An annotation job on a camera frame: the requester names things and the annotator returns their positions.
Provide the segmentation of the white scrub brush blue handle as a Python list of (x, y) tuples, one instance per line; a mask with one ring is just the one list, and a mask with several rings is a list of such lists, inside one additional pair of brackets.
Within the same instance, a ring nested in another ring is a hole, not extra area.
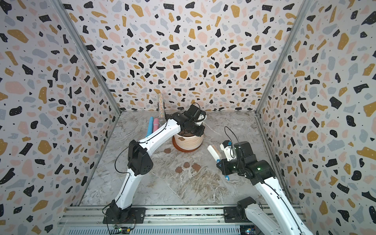
[(220, 149), (220, 146), (219, 146), (219, 148), (217, 148), (215, 145), (209, 145), (207, 147), (207, 150), (212, 155), (212, 157), (214, 158), (216, 163), (217, 163), (218, 160), (226, 159), (225, 153)]

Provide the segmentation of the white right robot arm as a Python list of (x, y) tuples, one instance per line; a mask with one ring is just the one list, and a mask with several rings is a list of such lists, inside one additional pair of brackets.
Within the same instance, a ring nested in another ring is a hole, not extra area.
[(298, 216), (283, 192), (280, 182), (265, 160), (257, 160), (248, 142), (224, 141), (220, 149), (208, 146), (216, 166), (226, 179), (237, 174), (250, 180), (274, 215), (271, 219), (256, 201), (247, 197), (237, 202), (236, 212), (225, 209), (225, 219), (250, 221), (265, 235), (310, 235), (312, 232)]

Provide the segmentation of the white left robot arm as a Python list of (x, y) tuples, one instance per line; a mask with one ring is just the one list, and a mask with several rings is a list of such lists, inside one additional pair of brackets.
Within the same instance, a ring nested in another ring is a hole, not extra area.
[(206, 112), (192, 104), (184, 112), (176, 112), (168, 116), (156, 132), (142, 140), (132, 140), (128, 150), (127, 175), (118, 195), (105, 206), (103, 224), (143, 223), (140, 216), (133, 214), (131, 209), (135, 192), (143, 179), (153, 168), (152, 154), (173, 136), (185, 131), (191, 135), (202, 137), (205, 126)]

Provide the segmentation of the pink silicone brush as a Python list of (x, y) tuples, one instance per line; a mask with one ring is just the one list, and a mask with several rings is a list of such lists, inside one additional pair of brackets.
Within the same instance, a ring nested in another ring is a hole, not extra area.
[(155, 118), (153, 120), (153, 132), (156, 132), (159, 129), (159, 119)]

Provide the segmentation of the speckled upright tube brush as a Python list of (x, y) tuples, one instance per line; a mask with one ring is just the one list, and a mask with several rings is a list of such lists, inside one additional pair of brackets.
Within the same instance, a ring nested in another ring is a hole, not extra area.
[(165, 120), (165, 102), (162, 93), (158, 94), (159, 120)]

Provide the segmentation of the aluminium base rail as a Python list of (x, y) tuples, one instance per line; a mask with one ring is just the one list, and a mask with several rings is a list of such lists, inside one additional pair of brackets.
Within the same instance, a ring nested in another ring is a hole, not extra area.
[(69, 207), (60, 235), (309, 235), (297, 204), (273, 211), (266, 204), (135, 206), (124, 222), (106, 221), (101, 206)]

